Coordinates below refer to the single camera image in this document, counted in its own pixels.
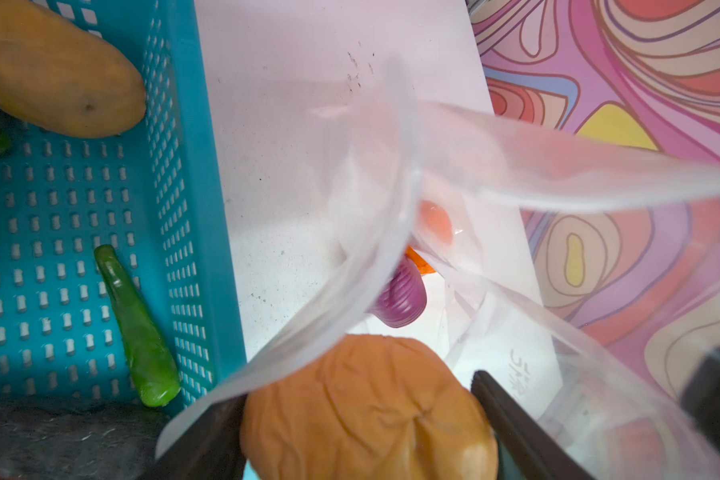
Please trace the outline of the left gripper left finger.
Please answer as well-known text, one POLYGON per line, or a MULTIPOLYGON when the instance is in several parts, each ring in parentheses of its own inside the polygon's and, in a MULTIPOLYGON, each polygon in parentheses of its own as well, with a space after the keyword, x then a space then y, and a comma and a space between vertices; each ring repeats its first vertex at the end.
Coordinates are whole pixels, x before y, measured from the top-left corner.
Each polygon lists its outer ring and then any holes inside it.
POLYGON ((247 462, 240 445, 246 400, 242 395, 208 408, 138 480, 241 480, 247 462))

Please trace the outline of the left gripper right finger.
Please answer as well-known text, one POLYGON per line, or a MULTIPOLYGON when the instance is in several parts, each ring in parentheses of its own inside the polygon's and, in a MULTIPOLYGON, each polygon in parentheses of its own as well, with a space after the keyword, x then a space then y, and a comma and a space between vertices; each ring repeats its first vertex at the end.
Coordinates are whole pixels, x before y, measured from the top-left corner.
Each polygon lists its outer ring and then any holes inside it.
POLYGON ((593 480, 486 371, 470 387, 495 431, 498 479, 593 480))

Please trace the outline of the clear zip top bag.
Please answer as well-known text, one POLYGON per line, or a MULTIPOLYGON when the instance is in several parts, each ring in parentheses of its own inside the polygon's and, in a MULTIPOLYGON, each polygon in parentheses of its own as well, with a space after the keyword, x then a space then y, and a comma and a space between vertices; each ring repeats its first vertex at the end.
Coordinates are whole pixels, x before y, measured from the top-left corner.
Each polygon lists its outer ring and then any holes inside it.
POLYGON ((424 101, 397 60, 218 79, 210 103, 246 362, 158 459, 211 406, 379 335, 425 344, 470 393, 489 373, 593 479, 720 479, 680 404, 720 348, 720 165, 424 101), (436 272, 390 328, 369 309, 408 246, 436 272))

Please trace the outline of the tan bread bun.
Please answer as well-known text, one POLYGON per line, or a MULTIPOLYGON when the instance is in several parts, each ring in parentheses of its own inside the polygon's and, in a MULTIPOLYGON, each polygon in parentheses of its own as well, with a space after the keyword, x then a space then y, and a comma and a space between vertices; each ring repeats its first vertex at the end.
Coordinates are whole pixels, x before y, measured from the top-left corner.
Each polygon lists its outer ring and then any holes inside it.
POLYGON ((247 397, 243 454, 261 479, 494 479, 477 399, 425 344, 348 335, 247 397))

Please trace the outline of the teal plastic basket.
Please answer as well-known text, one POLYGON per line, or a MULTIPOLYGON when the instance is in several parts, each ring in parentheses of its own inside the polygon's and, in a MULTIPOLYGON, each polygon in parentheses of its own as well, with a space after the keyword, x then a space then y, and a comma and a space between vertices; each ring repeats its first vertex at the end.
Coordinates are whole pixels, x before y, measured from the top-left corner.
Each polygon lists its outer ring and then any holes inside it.
POLYGON ((0 111, 0 400, 144 406, 94 259, 107 244, 174 355, 181 390, 150 408, 169 420, 246 362, 195 5, 48 8, 139 69, 147 109, 95 140, 0 111))

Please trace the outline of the purple onion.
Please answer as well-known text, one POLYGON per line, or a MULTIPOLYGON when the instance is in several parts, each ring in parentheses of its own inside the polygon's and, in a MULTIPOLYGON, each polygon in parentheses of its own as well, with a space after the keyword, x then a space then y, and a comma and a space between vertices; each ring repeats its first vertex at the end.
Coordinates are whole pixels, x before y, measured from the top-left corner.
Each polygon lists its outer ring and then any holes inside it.
POLYGON ((427 306, 427 293, 421 274, 404 256, 388 283, 369 309, 390 328, 402 328, 420 317, 427 306))

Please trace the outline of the orange pumpkin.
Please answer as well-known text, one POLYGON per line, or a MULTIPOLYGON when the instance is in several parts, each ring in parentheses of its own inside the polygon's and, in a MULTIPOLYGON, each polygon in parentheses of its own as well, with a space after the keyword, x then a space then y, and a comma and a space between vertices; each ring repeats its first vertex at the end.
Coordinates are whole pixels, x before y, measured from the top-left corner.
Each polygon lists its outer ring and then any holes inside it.
MULTIPOLYGON (((418 225, 434 236, 440 243, 450 245, 453 242, 454 230, 448 213, 439 204, 422 200, 419 205, 418 225)), ((415 250, 408 246, 405 256, 413 262, 419 274, 429 275, 436 272, 415 250)))

